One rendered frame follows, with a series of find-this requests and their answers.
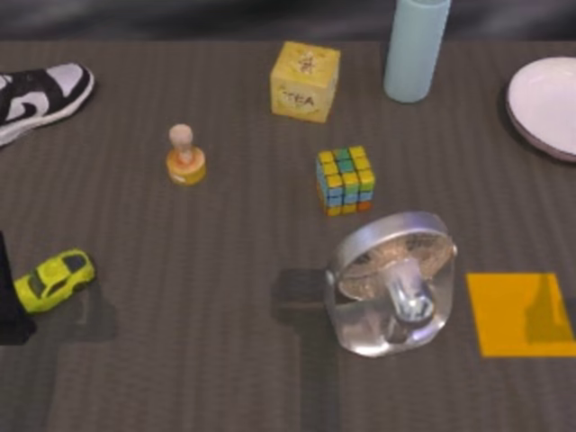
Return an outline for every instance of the white bowl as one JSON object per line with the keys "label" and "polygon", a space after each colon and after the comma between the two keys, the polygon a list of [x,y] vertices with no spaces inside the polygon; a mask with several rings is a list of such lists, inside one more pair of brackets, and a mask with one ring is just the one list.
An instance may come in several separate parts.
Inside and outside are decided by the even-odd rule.
{"label": "white bowl", "polygon": [[576,58],[544,58],[522,67],[508,87],[507,108],[530,144],[576,162]]}

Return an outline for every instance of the yellow toy car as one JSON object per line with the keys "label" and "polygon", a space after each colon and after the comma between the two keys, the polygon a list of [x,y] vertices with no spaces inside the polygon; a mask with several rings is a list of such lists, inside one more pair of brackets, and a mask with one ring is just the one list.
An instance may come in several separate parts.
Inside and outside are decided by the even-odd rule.
{"label": "yellow toy car", "polygon": [[29,313],[50,311],[95,279],[88,255],[70,249],[38,265],[15,282],[16,292]]}

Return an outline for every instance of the puzzle cube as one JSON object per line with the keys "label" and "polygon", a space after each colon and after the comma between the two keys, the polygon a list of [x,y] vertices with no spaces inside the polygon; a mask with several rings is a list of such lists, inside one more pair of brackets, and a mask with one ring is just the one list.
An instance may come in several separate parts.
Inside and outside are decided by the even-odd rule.
{"label": "puzzle cube", "polygon": [[376,177],[363,147],[321,151],[316,159],[316,189],[328,216],[372,208]]}
{"label": "puzzle cube", "polygon": [[286,42],[270,76],[272,113],[326,122],[339,69],[339,51]]}

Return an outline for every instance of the light blue cylinder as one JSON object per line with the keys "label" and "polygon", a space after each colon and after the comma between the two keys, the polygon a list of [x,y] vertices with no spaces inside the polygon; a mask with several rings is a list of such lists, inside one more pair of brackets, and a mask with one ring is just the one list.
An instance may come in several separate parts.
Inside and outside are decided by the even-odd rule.
{"label": "light blue cylinder", "polygon": [[451,0],[398,0],[384,91],[393,100],[413,104],[424,99],[434,78]]}

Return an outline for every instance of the sneaker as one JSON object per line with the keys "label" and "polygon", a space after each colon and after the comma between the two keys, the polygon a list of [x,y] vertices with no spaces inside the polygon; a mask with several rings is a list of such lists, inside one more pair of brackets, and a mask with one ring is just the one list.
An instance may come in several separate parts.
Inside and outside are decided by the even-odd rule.
{"label": "sneaker", "polygon": [[94,87],[92,72],[76,63],[0,74],[0,147],[71,116]]}

